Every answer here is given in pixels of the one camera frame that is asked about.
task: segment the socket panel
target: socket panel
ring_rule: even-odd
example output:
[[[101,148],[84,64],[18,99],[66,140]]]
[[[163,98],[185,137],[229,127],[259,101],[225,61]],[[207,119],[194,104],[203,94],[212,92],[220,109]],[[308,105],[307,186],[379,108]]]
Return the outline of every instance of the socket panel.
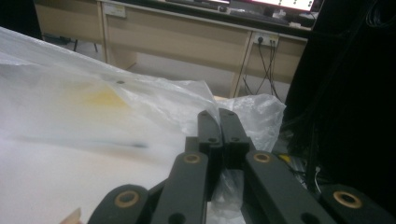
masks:
[[[259,44],[259,38],[262,37],[262,44],[271,47],[271,40],[273,41],[272,46],[277,47],[277,42],[279,41],[279,35],[270,35],[265,33],[256,33],[253,43]]]

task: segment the desk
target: desk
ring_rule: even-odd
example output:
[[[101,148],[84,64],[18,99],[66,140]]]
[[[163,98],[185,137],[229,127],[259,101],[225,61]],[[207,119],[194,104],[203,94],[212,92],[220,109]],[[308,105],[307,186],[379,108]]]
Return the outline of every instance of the desk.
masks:
[[[308,33],[164,1],[35,2],[43,32],[101,43],[105,61],[119,68],[133,65],[136,53],[142,52],[231,71],[230,97],[238,95],[242,75],[263,76],[258,48],[253,44],[257,32],[279,35],[274,79],[287,83],[292,81]],[[105,4],[124,7],[126,17],[107,15]],[[268,60],[265,47],[263,56]]]

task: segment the beige desk panel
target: beige desk panel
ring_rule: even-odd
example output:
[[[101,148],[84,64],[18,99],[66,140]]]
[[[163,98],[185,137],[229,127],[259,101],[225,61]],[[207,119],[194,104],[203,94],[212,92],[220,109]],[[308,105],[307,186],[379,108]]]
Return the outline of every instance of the beige desk panel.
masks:
[[[129,49],[234,72],[246,51],[246,30],[137,8],[125,10],[126,19],[106,15],[111,64],[117,64],[111,50]]]
[[[42,33],[102,44],[97,3],[94,0],[35,0]]]
[[[276,49],[274,80],[291,83],[305,48],[305,41],[280,37]],[[270,48],[262,46],[265,66],[269,66]],[[262,58],[257,44],[253,44],[247,64],[246,73],[256,77],[264,76]]]

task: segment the keyboard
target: keyboard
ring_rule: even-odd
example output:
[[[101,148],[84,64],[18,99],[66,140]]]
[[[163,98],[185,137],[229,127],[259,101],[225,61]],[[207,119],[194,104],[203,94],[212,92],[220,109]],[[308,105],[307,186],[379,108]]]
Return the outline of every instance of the keyboard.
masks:
[[[191,2],[186,0],[165,0],[165,1],[170,3],[177,3],[185,6],[202,7],[206,9],[218,10],[218,6],[209,5],[207,3]]]
[[[247,18],[247,19],[253,19],[253,20],[257,20],[257,21],[267,21],[267,22],[271,22],[271,23],[289,26],[289,22],[286,20],[283,20],[280,18],[274,18],[274,17],[267,17],[267,16],[260,15],[260,14],[253,14],[253,13],[249,13],[246,11],[232,10],[230,12],[230,15],[236,16],[236,17]]]

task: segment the white plastic sheet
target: white plastic sheet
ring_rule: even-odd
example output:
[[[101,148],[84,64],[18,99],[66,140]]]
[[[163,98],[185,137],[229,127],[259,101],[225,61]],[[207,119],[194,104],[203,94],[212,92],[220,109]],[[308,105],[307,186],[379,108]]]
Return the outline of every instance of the white plastic sheet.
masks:
[[[86,223],[112,189],[164,180],[199,112],[219,120],[204,82],[132,74],[3,28],[0,40],[0,223],[59,223],[79,207]],[[271,150],[283,107],[262,97],[221,105]]]

